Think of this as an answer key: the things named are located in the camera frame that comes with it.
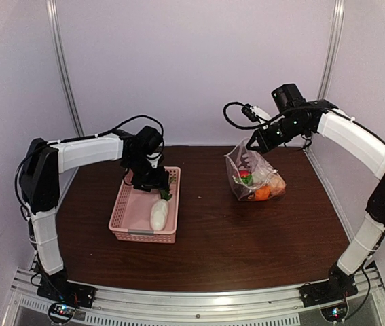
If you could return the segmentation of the white radish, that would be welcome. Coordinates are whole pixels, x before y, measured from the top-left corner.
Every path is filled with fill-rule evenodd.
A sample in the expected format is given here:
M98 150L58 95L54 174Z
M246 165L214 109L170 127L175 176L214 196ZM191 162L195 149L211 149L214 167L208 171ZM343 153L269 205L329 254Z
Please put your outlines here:
M170 202L173 199L173 193L170 186L176 181L176 177L170 177L168 180L168 189L159 189L159 199L153 204L150 215L150 226L153 231L162 231L168 221Z
M261 187L265 183L265 176L257 171L240 171L240 178L242 182L248 187Z

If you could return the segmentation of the red apple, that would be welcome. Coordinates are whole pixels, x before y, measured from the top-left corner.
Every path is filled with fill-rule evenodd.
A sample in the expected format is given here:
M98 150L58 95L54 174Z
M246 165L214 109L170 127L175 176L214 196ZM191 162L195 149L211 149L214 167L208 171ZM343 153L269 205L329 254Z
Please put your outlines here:
M249 183L252 180L252 174L248 170L240 170L239 176L243 183Z

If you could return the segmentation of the clear zip top bag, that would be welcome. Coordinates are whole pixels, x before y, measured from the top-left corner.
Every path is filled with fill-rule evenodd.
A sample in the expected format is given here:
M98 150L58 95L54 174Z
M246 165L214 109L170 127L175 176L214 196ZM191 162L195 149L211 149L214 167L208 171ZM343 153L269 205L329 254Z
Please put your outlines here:
M259 202L280 197L286 183L278 171L259 153L246 148L243 139L225 154L230 188L240 202Z

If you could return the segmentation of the pink plastic basket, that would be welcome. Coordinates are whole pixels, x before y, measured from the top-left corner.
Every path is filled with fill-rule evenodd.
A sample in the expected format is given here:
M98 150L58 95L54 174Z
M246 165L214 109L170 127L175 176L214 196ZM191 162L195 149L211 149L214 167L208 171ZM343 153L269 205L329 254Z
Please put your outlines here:
M166 223L162 230L151 227L151 209L160 199L156 189L143 192L131 186L133 173L128 173L120 185L109 221L109 229L118 240L172 244L176 239L179 212L181 169L167 166L170 194Z

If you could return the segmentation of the yellow peach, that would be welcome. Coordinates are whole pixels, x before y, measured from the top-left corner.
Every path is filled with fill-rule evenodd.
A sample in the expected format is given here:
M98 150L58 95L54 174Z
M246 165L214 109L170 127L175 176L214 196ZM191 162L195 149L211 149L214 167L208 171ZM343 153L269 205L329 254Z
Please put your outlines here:
M268 185L271 197L281 196L285 193L286 183L278 174L274 174L269 178Z

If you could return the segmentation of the orange tangerine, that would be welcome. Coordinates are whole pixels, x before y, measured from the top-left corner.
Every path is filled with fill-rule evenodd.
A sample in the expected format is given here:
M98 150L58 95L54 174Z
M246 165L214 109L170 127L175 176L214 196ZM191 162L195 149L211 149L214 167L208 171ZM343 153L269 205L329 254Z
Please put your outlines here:
M267 185L254 192L254 201L264 201L270 197L270 188Z

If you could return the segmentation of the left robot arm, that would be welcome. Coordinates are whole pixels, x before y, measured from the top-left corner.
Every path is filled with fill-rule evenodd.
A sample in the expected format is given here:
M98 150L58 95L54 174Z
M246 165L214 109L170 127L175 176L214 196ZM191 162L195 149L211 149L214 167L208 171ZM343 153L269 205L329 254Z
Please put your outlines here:
M130 184L134 189L168 191L169 173L160 164L163 148L163 128L151 126L144 126L137 134L115 127L85 137L31 141L16 169L14 187L38 254L41 284L57 301L65 302L73 294L56 231L60 175L81 166L118 161L126 172L132 173Z

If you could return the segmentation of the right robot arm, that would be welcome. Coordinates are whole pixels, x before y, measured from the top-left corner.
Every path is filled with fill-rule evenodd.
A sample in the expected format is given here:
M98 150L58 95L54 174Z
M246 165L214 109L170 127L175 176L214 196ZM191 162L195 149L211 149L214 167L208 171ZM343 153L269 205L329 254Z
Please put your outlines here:
M385 140L332 102L305 99L295 84L273 90L272 98L278 109L274 116L258 106L242 105L242 113L255 123L248 149L267 153L294 137L315 136L343 155L337 171L344 181L357 172L368 178L361 183L366 191L362 197L366 204L361 209L364 216L323 285L327 299L336 300L350 293L355 273L385 237Z

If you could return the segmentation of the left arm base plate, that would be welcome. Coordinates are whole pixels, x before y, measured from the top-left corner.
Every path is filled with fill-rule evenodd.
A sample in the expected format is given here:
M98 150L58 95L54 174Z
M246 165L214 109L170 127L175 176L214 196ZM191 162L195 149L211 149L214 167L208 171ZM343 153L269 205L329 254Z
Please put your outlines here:
M77 283L66 283L65 290L59 294L49 285L41 285L37 290L39 297L66 303L69 306L77 308L91 308L93 305L96 288L89 285L80 285Z

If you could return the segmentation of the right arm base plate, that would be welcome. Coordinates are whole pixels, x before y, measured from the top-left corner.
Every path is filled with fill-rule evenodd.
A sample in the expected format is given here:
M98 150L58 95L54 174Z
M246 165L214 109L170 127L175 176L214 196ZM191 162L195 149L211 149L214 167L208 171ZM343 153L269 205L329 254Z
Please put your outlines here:
M330 302L342 301L356 295L358 288L355 284L344 289L333 288L328 280L319 283L304 283L299 288L299 295L304 307L323 305Z

